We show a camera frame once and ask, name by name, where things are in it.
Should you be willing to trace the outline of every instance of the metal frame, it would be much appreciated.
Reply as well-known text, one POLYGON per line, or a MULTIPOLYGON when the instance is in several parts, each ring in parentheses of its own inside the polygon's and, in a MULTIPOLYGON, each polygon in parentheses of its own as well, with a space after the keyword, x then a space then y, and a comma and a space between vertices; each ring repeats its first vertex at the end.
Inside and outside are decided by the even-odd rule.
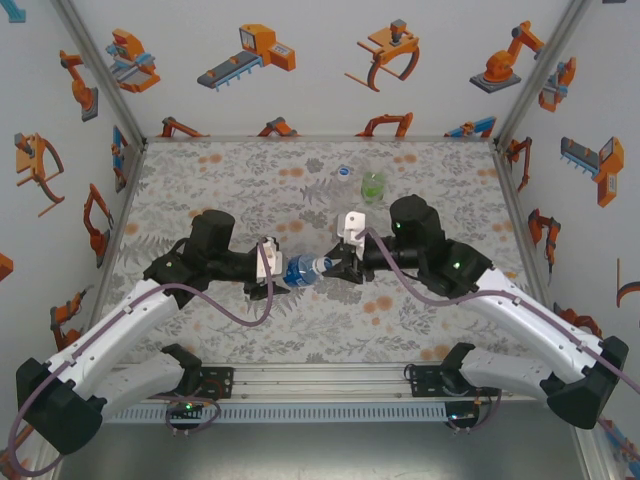
POLYGON ((556 25, 549 41, 542 49, 533 72, 529 75, 522 93, 517 98, 515 105, 509 112, 502 129, 498 134, 498 145, 503 150, 509 147, 509 142, 516 133, 520 122, 524 119, 531 105, 535 102, 540 90, 549 78, 551 72, 555 72, 560 54, 569 42, 569 38, 580 24, 580 20, 589 9, 593 0, 571 0, 564 15, 556 25))
MULTIPOLYGON (((443 422, 445 403, 462 400, 414 398, 404 377, 404 363, 215 366, 235 369, 231 398, 220 402, 223 412, 228 412, 223 413, 223 423, 443 422)), ((503 401, 531 399, 507 392, 503 401)), ((164 403, 149 400, 107 422, 163 424, 165 411, 164 403)), ((206 420, 213 411, 207 409, 197 418, 206 420)))

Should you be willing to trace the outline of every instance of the wallpaper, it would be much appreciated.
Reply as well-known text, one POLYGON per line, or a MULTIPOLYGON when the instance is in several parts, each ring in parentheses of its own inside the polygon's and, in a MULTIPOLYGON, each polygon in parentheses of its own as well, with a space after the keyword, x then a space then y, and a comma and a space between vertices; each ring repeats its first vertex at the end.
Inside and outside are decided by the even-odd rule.
MULTIPOLYGON (((133 148, 52 2, 1 4, 0 450, 17 413, 16 370, 45 362, 91 316, 126 196, 114 167, 126 180, 133 148)), ((4 455, 0 471, 12 474, 4 455)))
MULTIPOLYGON (((634 80, 640 73, 635 53, 640 41, 638 15, 638 2, 593 2, 560 55, 560 65, 549 72, 546 91, 553 91, 551 99, 559 102, 552 110, 544 102, 534 104, 514 139, 529 138, 531 144, 528 184, 519 194, 523 210, 534 216, 537 210, 550 226, 551 219, 561 226, 539 229, 538 222, 530 222, 534 240, 541 236, 536 259, 545 275, 553 264, 552 301, 565 312, 573 310, 571 317, 579 321, 591 319, 604 338, 622 339, 629 347, 624 370, 636 382, 640 379, 640 140, 634 126, 640 111, 634 80), (612 72, 619 75, 615 88, 609 89, 612 72), (549 236, 554 249, 547 248, 549 236)), ((516 184, 523 178, 523 154, 524 150, 512 164, 516 184)), ((621 381, 603 413, 636 444, 640 443, 638 400, 621 381)))
MULTIPOLYGON (((275 236, 285 256, 323 255, 337 241, 332 212, 362 209, 367 224, 390 233, 389 205, 410 194, 435 207, 451 238, 468 242, 526 287, 490 146, 484 143, 239 142, 154 143, 127 219, 111 278, 106 314, 156 257, 188 236, 192 219, 219 209, 236 219, 230 248, 248 251, 275 236), (356 178, 371 163, 387 176, 373 205, 359 185, 344 196, 341 165, 356 178)), ((207 293, 236 314, 257 319, 265 301, 252 302, 242 285, 212 282, 207 293)), ((457 342, 519 355, 523 348, 493 322, 461 308, 428 308, 390 272, 354 285, 325 278, 275 297, 269 320, 247 329, 199 300, 144 338, 126 358, 140 362, 178 342, 205 363, 411 362, 440 360, 457 342)))
POLYGON ((568 3, 76 7, 146 136, 167 116, 209 135, 257 135, 278 117, 299 135, 356 135, 369 119, 407 112, 409 135, 440 136, 489 117, 500 127, 568 3))

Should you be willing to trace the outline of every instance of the black joint housing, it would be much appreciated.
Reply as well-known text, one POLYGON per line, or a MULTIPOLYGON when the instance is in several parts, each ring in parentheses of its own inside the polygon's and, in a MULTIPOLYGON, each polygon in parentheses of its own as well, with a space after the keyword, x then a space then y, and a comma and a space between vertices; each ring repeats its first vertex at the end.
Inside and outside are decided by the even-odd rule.
MULTIPOLYGON (((447 240, 433 207, 417 195, 410 195, 393 202, 389 212, 394 236, 382 241, 401 269, 418 269, 423 285, 448 298, 478 290, 476 282, 492 268, 491 260, 470 245, 447 240)), ((362 270, 366 274, 389 269, 377 244, 367 238, 362 270)))
MULTIPOLYGON (((629 347, 618 337, 609 337, 602 342, 600 356, 619 370, 624 367, 628 353, 629 347)), ((551 374, 540 382, 540 387, 548 395, 547 405, 553 413, 575 427, 590 430, 596 425, 619 378, 600 362, 583 373, 583 379, 569 384, 551 374)))
POLYGON ((191 222, 191 235, 185 245, 185 255, 196 249, 204 257, 224 253, 229 249, 235 218, 219 210, 206 210, 191 222))
POLYGON ((194 393, 202 382, 202 360, 177 343, 167 345, 161 352, 171 355, 184 368, 182 380, 180 380, 174 392, 178 395, 191 395, 194 393))
POLYGON ((460 369, 462 368, 464 357, 475 348, 475 345, 471 343, 458 343, 442 361, 440 365, 442 381, 452 393, 460 394, 472 388, 460 373, 460 369))
MULTIPOLYGON (((18 408, 51 374, 44 364, 30 358, 16 371, 18 408)), ((84 447, 102 425, 106 400, 91 397, 84 400, 72 385, 54 379, 27 410, 24 419, 62 455, 70 455, 84 447)))

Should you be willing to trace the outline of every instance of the cable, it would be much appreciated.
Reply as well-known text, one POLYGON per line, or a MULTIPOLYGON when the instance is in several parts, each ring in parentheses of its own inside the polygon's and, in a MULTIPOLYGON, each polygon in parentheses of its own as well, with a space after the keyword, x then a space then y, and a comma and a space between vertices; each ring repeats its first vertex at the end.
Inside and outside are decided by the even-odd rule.
POLYGON ((491 420, 496 412, 498 411, 498 409, 500 408, 500 405, 502 404, 502 390, 498 391, 498 397, 496 398, 496 403, 494 405, 491 406, 489 413, 487 414, 486 417, 484 417, 482 419, 482 421, 480 423, 477 423, 476 425, 474 425, 473 427, 468 427, 468 428, 460 428, 458 427, 455 423, 453 423, 453 421, 451 421, 450 418, 447 419, 447 423, 449 424, 449 426, 451 428, 453 428, 453 430, 458 433, 460 430, 465 430, 467 433, 471 433, 471 432, 476 432, 478 430, 480 430, 482 427, 486 426, 487 423, 489 423, 489 420, 491 420))
POLYGON ((415 275, 410 275, 407 272, 405 272, 404 270, 400 270, 402 272, 402 274, 407 277, 410 278, 411 280, 415 280, 416 282, 419 282, 420 279, 418 277, 416 277, 415 275))
POLYGON ((598 355, 590 347, 588 347, 587 345, 583 345, 583 343, 580 341, 580 339, 578 337, 573 335, 569 330, 567 330, 565 328, 562 328, 560 326, 559 322, 554 320, 546 312, 540 310, 535 305, 532 305, 529 302, 527 302, 526 300, 524 300, 522 297, 519 297, 519 296, 514 295, 512 293, 509 293, 509 292, 505 292, 503 290, 479 290, 477 292, 468 293, 468 294, 463 295, 461 297, 454 298, 453 300, 448 300, 448 299, 447 300, 435 300, 433 298, 425 297, 420 292, 418 292, 407 281, 407 279, 404 277, 404 275, 402 274, 402 270, 400 270, 400 268, 398 267, 396 262, 393 260, 393 257, 391 256, 391 253, 389 253, 389 250, 387 249, 387 247, 385 246, 384 242, 380 238, 380 235, 378 235, 378 233, 373 228, 368 227, 368 228, 365 228, 358 235, 356 235, 356 239, 360 239, 360 238, 364 237, 365 235, 369 235, 373 239, 373 241, 376 243, 376 245, 380 249, 380 252, 384 256, 384 258, 387 261, 387 263, 389 264, 389 267, 396 274, 396 277, 398 277, 398 280, 400 281, 400 283, 402 283, 402 285, 409 291, 409 293, 411 293, 411 295, 413 295, 416 299, 420 300, 421 302, 426 303, 427 305, 430 305, 430 306, 433 306, 433 307, 447 307, 447 306, 450 306, 450 305, 458 305, 458 304, 460 304, 462 302, 473 300, 474 298, 493 297, 493 296, 506 298, 507 300, 512 301, 512 302, 513 301, 519 302, 520 306, 526 308, 527 310, 529 310, 530 312, 532 312, 533 314, 535 314, 536 316, 538 316, 539 318, 544 320, 546 323, 551 325, 553 328, 558 330, 558 332, 560 332, 562 335, 564 335, 578 349, 580 349, 583 352, 585 352, 587 355, 589 355, 591 358, 593 358, 596 362, 599 362, 607 370, 609 370, 611 373, 613 373, 618 378, 620 378, 623 382, 625 382, 627 385, 629 385, 637 394, 640 395, 640 385, 638 383, 636 383, 633 379, 631 379, 631 377, 629 377, 626 373, 621 371, 619 368, 617 368, 615 365, 613 365, 607 359, 605 359, 605 358, 601 357, 600 355, 598 355))
MULTIPOLYGON (((189 285, 183 285, 181 283, 167 283, 165 285, 159 285, 155 288, 152 288, 148 292, 145 292, 139 297, 133 299, 131 303, 128 305, 128 307, 133 309, 134 307, 139 305, 141 302, 143 302, 150 296, 155 295, 158 292, 164 292, 165 290, 171 290, 171 289, 178 289, 178 290, 187 291, 197 297, 202 298, 205 302, 207 302, 213 308, 218 310, 220 313, 222 313, 223 315, 226 315, 232 321, 244 327, 257 327, 259 325, 262 325, 265 322, 265 320, 269 317, 269 313, 271 312, 271 306, 273 305, 273 284, 272 284, 272 277, 271 277, 271 267, 269 266, 269 262, 267 261, 267 254, 264 251, 262 242, 258 242, 258 252, 260 253, 260 258, 262 259, 262 264, 264 266, 266 277, 267 277, 267 280, 266 280, 267 281, 267 304, 265 306, 264 313, 255 322, 247 322, 246 320, 242 320, 241 318, 236 317, 233 313, 229 312, 222 305, 218 304, 215 300, 208 297, 201 291, 196 290, 195 288, 189 285)), ((116 313, 111 320, 105 323, 96 333, 94 333, 91 337, 89 337, 87 341, 85 341, 77 350, 75 350, 71 354, 71 359, 75 361, 80 355, 84 353, 85 350, 87 350, 96 340, 98 340, 98 338, 104 335, 107 330, 109 330, 116 322, 118 322, 118 320, 120 320, 126 314, 127 312, 124 309, 116 313)), ((31 395, 29 395, 27 400, 24 402, 20 410, 18 410, 18 415, 16 416, 15 420, 13 421, 13 424, 11 425, 11 428, 9 430, 9 444, 7 446, 9 461, 11 462, 11 466, 13 467, 13 469, 23 477, 39 477, 40 475, 44 475, 45 473, 50 472, 51 470, 56 468, 63 458, 63 455, 60 455, 56 460, 54 460, 53 463, 51 463, 50 465, 40 470, 37 470, 37 471, 27 470, 20 464, 20 460, 18 459, 18 456, 17 456, 16 434, 18 433, 18 428, 20 427, 20 423, 24 419, 24 416, 26 415, 29 408, 31 408, 35 400, 38 398, 38 396, 42 393, 42 391, 45 388, 47 388, 51 384, 51 382, 53 382, 56 378, 58 378, 58 376, 60 376, 60 374, 64 370, 66 370, 67 367, 69 367, 70 365, 71 365, 70 361, 63 362, 53 373, 51 373, 40 385, 36 387, 36 389, 31 393, 31 395)))
POLYGON ((402 376, 404 377, 404 379, 407 380, 410 383, 414 383, 415 382, 415 380, 411 380, 409 377, 407 377, 407 370, 409 370, 412 367, 415 367, 415 364, 410 363, 410 364, 408 364, 408 365, 406 365, 404 367, 404 370, 402 372, 402 376))
POLYGON ((629 456, 631 456, 636 462, 640 462, 640 454, 638 452, 634 452, 627 445, 627 440, 626 439, 621 439, 618 436, 618 434, 616 433, 616 431, 613 428, 611 428, 609 425, 607 425, 607 421, 604 418, 600 417, 598 419, 598 423, 604 429, 605 432, 607 432, 609 435, 611 435, 613 438, 616 439, 616 441, 620 444, 620 448, 622 450, 624 450, 626 453, 628 453, 629 456))

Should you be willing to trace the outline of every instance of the wire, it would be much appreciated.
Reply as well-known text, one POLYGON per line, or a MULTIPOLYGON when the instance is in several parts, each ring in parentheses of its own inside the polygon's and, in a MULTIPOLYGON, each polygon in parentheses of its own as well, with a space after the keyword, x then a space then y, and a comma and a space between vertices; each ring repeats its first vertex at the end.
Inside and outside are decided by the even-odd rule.
POLYGON ((500 408, 501 404, 502 404, 502 390, 499 390, 498 391, 498 398, 496 399, 496 403, 491 406, 491 408, 489 410, 489 413, 487 413, 487 416, 484 417, 480 421, 480 423, 477 423, 473 427, 468 427, 468 428, 465 428, 465 429, 462 429, 462 428, 458 427, 455 423, 453 423, 453 421, 450 418, 447 419, 447 423, 449 424, 449 426, 451 428, 453 428, 453 430, 456 433, 458 433, 460 430, 465 430, 467 433, 477 432, 481 428, 485 427, 489 423, 489 420, 491 420, 496 415, 496 413, 498 412, 498 409, 500 408))
MULTIPOLYGON (((149 290, 148 292, 145 292, 142 295, 140 295, 139 297, 133 299, 131 301, 131 303, 128 305, 128 307, 130 309, 133 309, 136 306, 138 306, 141 302, 143 302, 144 300, 146 300, 150 296, 155 295, 158 292, 164 292, 165 290, 177 289, 177 290, 184 290, 184 291, 189 292, 189 293, 191 293, 191 294, 193 294, 193 295, 195 295, 197 297, 202 298, 205 302, 207 302, 213 308, 218 310, 220 313, 222 313, 223 315, 226 315, 232 321, 234 321, 234 322, 236 322, 236 323, 238 323, 238 324, 240 324, 240 325, 242 325, 244 327, 257 327, 259 325, 262 325, 266 321, 266 319, 269 317, 269 313, 271 312, 271 306, 273 305, 273 284, 272 284, 272 277, 271 277, 271 267, 269 266, 269 262, 267 260, 267 254, 264 251, 264 247, 262 246, 262 242, 258 242, 258 252, 260 253, 260 258, 262 259, 262 264, 264 266, 266 277, 267 277, 267 279, 266 279, 266 282, 267 282, 267 304, 265 306, 264 313, 255 322, 247 322, 246 320, 242 320, 241 318, 236 317, 233 313, 229 312, 222 305, 218 304, 215 300, 213 300, 212 298, 208 297, 207 295, 205 295, 201 291, 196 290, 195 288, 193 288, 193 287, 191 287, 189 285, 183 285, 181 283, 167 283, 165 285, 159 285, 157 287, 154 287, 151 290, 149 290)), ((18 415, 16 416, 16 418, 13 421, 13 424, 11 425, 11 428, 9 430, 9 444, 7 446, 7 452, 9 454, 9 461, 11 462, 11 466, 13 467, 13 469, 19 475, 22 475, 23 477, 39 477, 40 475, 44 475, 45 473, 50 472, 51 470, 56 468, 58 466, 58 464, 60 463, 60 461, 62 460, 62 458, 63 458, 63 455, 60 455, 56 460, 53 461, 53 463, 51 463, 50 465, 47 465, 46 467, 44 467, 44 468, 42 468, 40 470, 36 470, 36 471, 27 470, 26 468, 24 468, 20 464, 20 460, 18 459, 18 456, 17 456, 16 434, 18 433, 18 428, 20 427, 20 423, 24 419, 24 417, 27 414, 29 408, 31 408, 31 406, 36 401, 38 396, 43 392, 43 390, 45 388, 47 388, 51 384, 51 382, 53 382, 56 378, 58 378, 58 376, 60 376, 60 374, 64 370, 66 370, 67 367, 69 367, 71 365, 71 362, 75 362, 75 360, 78 357, 80 357, 85 352, 85 350, 87 350, 96 340, 98 340, 98 338, 100 338, 102 335, 104 335, 107 332, 107 330, 109 330, 115 323, 118 322, 118 320, 120 320, 126 314, 127 314, 127 312, 124 309, 120 310, 118 313, 116 313, 113 316, 112 319, 110 319, 100 329, 98 329, 98 331, 96 333, 94 333, 91 337, 89 337, 82 345, 80 345, 80 347, 78 347, 71 354, 71 361, 67 360, 67 361, 62 362, 62 364, 57 369, 55 369, 53 371, 53 373, 49 374, 49 376, 47 378, 45 378, 44 381, 35 388, 35 390, 31 393, 31 395, 29 395, 27 400, 22 404, 22 407, 18 410, 18 415)))
POLYGON ((404 367, 404 371, 402 372, 402 376, 404 377, 404 379, 406 381, 410 382, 410 383, 417 383, 417 382, 415 382, 415 380, 411 380, 409 377, 407 377, 407 370, 409 370, 410 368, 413 368, 415 366, 416 366, 415 364, 410 363, 410 364, 408 364, 408 365, 406 365, 404 367))
POLYGON ((634 461, 640 462, 640 454, 638 452, 633 451, 627 445, 627 440, 626 439, 621 439, 618 436, 618 434, 616 433, 616 431, 613 428, 611 428, 609 425, 607 425, 607 420, 605 420, 604 418, 601 417, 601 418, 598 419, 598 423, 604 429, 605 432, 607 432, 609 435, 611 435, 620 444, 620 449, 622 449, 626 453, 628 453, 629 456, 631 456, 634 459, 634 461))
POLYGON ((400 270, 402 272, 402 274, 407 277, 410 278, 411 280, 415 280, 416 282, 419 282, 420 279, 418 277, 416 277, 415 275, 410 275, 407 272, 405 272, 404 270, 400 270))

